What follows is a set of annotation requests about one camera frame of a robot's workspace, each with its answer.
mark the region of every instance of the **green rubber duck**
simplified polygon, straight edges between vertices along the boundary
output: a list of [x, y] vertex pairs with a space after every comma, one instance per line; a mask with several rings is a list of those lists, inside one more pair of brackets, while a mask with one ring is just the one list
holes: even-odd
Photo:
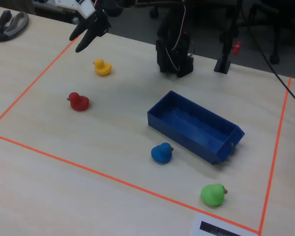
[[220, 183], [209, 184], [202, 188], [201, 199], [209, 207], [216, 207], [224, 202], [224, 194], [227, 190]]

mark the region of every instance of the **blue bin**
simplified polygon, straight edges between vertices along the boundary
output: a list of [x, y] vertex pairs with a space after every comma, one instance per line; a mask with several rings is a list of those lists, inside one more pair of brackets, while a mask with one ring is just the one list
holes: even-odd
[[244, 136], [235, 124], [170, 91], [147, 112], [148, 125], [211, 164], [223, 162]]

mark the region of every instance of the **rubber duck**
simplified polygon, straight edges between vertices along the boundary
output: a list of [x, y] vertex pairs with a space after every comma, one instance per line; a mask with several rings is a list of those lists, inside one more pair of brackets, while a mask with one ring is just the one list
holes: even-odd
[[209, 207], [216, 207], [224, 202], [224, 195], [227, 190], [220, 183], [209, 184], [202, 188], [201, 199]]
[[172, 159], [173, 150], [169, 143], [162, 143], [152, 149], [151, 155], [154, 161], [166, 164]]
[[89, 107], [89, 99], [84, 96], [80, 96], [77, 92], [72, 92], [67, 98], [70, 101], [71, 107], [76, 111], [85, 111]]
[[96, 61], [94, 61], [93, 64], [95, 65], [95, 72], [99, 75], [109, 75], [112, 71], [112, 65], [104, 62], [103, 59], [96, 59]]

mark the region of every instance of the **orange tape line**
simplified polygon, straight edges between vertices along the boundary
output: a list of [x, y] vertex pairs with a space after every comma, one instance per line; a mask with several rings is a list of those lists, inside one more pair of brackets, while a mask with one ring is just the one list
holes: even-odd
[[71, 43], [69, 43], [65, 49], [47, 66], [46, 69], [28, 86], [28, 88], [22, 92], [22, 94], [9, 106], [8, 109], [3, 112], [3, 114], [0, 116], [0, 120], [14, 107], [14, 105], [24, 96], [25, 93], [28, 92], [28, 90], [46, 73], [46, 71], [62, 56], [62, 54], [67, 51], [67, 49], [77, 40], [78, 38], [74, 39]]
[[149, 190], [147, 190], [147, 189], [141, 188], [141, 187], [136, 186], [136, 185], [134, 185], [134, 184], [128, 183], [128, 182], [126, 182], [126, 181], [124, 181], [124, 180], [121, 180], [121, 179], [119, 179], [119, 178], [115, 178], [115, 177], [112, 177], [112, 176], [110, 176], [110, 175], [104, 174], [104, 173], [102, 173], [102, 172], [99, 172], [99, 171], [93, 170], [93, 169], [91, 169], [91, 168], [89, 168], [89, 167], [82, 166], [82, 165], [77, 164], [77, 163], [74, 163], [74, 162], [72, 162], [72, 161], [68, 161], [68, 160], [66, 160], [66, 159], [63, 159], [63, 158], [60, 158], [60, 157], [57, 157], [57, 156], [51, 155], [51, 154], [46, 153], [46, 152], [44, 152], [44, 151], [40, 151], [40, 150], [34, 149], [34, 148], [32, 148], [32, 147], [26, 146], [26, 145], [21, 144], [21, 143], [19, 143], [19, 142], [17, 142], [17, 141], [14, 141], [14, 140], [11, 140], [11, 139], [8, 139], [8, 138], [5, 138], [5, 137], [2, 137], [2, 136], [0, 136], [0, 139], [5, 140], [5, 141], [8, 141], [8, 142], [13, 143], [13, 144], [16, 144], [16, 145], [21, 146], [21, 147], [23, 147], [23, 148], [26, 148], [26, 149], [29, 149], [29, 150], [35, 151], [35, 152], [40, 153], [40, 154], [42, 154], [42, 155], [45, 155], [45, 156], [51, 157], [51, 158], [56, 159], [56, 160], [58, 160], [58, 161], [61, 161], [61, 162], [67, 163], [67, 164], [69, 164], [69, 165], [72, 165], [72, 166], [75, 166], [75, 167], [81, 168], [81, 169], [83, 169], [83, 170], [86, 170], [86, 171], [89, 171], [89, 172], [93, 172], [93, 173], [95, 173], [95, 174], [97, 174], [97, 175], [103, 176], [103, 177], [105, 177], [105, 178], [109, 178], [109, 179], [111, 179], [111, 180], [113, 180], [113, 181], [116, 181], [116, 182], [122, 183], [122, 184], [124, 184], [124, 185], [127, 185], [127, 186], [129, 186], [129, 187], [135, 188], [135, 189], [140, 190], [140, 191], [142, 191], [142, 192], [145, 192], [145, 193], [151, 194], [151, 195], [153, 195], [153, 196], [159, 197], [159, 198], [161, 198], [161, 199], [163, 199], [163, 200], [166, 200], [166, 201], [169, 201], [169, 202], [171, 202], [171, 203], [174, 203], [174, 204], [177, 204], [177, 205], [180, 205], [180, 206], [183, 206], [183, 207], [189, 208], [189, 209], [191, 209], [191, 210], [194, 210], [194, 211], [197, 211], [197, 212], [200, 212], [200, 213], [203, 213], [203, 214], [209, 215], [209, 216], [211, 216], [211, 217], [214, 217], [214, 218], [216, 218], [216, 219], [219, 219], [219, 220], [225, 221], [225, 222], [227, 222], [227, 223], [230, 223], [230, 224], [232, 224], [232, 225], [238, 226], [238, 227], [240, 227], [240, 228], [243, 228], [243, 229], [245, 229], [245, 230], [251, 231], [251, 232], [253, 232], [253, 233], [256, 233], [256, 234], [258, 233], [257, 230], [251, 229], [251, 228], [249, 228], [249, 227], [247, 227], [247, 226], [244, 226], [244, 225], [242, 225], [242, 224], [239, 224], [239, 223], [237, 223], [237, 222], [234, 222], [234, 221], [231, 221], [231, 220], [225, 219], [225, 218], [223, 218], [223, 217], [221, 217], [221, 216], [218, 216], [218, 215], [212, 214], [212, 213], [210, 213], [210, 212], [207, 212], [207, 211], [204, 211], [204, 210], [198, 209], [198, 208], [196, 208], [196, 207], [193, 207], [193, 206], [187, 205], [187, 204], [185, 204], [185, 203], [182, 203], [182, 202], [176, 201], [176, 200], [174, 200], [174, 199], [171, 199], [171, 198], [165, 197], [165, 196], [160, 195], [160, 194], [158, 194], [158, 193], [154, 193], [154, 192], [152, 192], [152, 191], [149, 191]]
[[[292, 79], [289, 78], [289, 82], [287, 84], [288, 88], [290, 88], [291, 82], [292, 82]], [[287, 98], [288, 97], [289, 97], [289, 92], [286, 90], [284, 103], [283, 103], [283, 107], [282, 107], [282, 112], [281, 112], [280, 123], [279, 123], [279, 127], [278, 127], [278, 130], [277, 130], [277, 135], [276, 135], [276, 141], [275, 141], [275, 147], [274, 147], [274, 152], [273, 152], [273, 159], [272, 159], [272, 164], [271, 164], [270, 176], [269, 176], [269, 181], [268, 181], [268, 184], [267, 184], [267, 189], [266, 189], [266, 194], [265, 194], [265, 203], [264, 203], [264, 207], [263, 207], [263, 210], [262, 210], [258, 235], [261, 235], [262, 229], [263, 229], [263, 226], [264, 226], [264, 222], [265, 222], [266, 208], [267, 208], [267, 204], [268, 204], [268, 201], [269, 201], [269, 195], [270, 195], [270, 189], [271, 189], [271, 184], [272, 184], [272, 179], [273, 179], [276, 155], [277, 155], [277, 150], [279, 148], [282, 124], [283, 124], [284, 113], [285, 113], [285, 108], [286, 108]]]

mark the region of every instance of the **black stand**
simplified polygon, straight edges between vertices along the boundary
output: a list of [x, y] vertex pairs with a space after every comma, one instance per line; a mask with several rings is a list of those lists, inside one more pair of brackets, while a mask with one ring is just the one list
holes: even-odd
[[242, 0], [237, 0], [230, 29], [224, 35], [225, 37], [223, 40], [224, 42], [223, 42], [223, 49], [222, 49], [222, 57], [219, 60], [217, 60], [217, 63], [214, 68], [215, 72], [227, 74], [228, 69], [230, 68], [231, 61], [228, 60], [228, 55], [231, 53], [231, 50], [233, 48], [233, 35], [237, 29], [236, 23], [241, 10], [241, 6], [242, 6]]

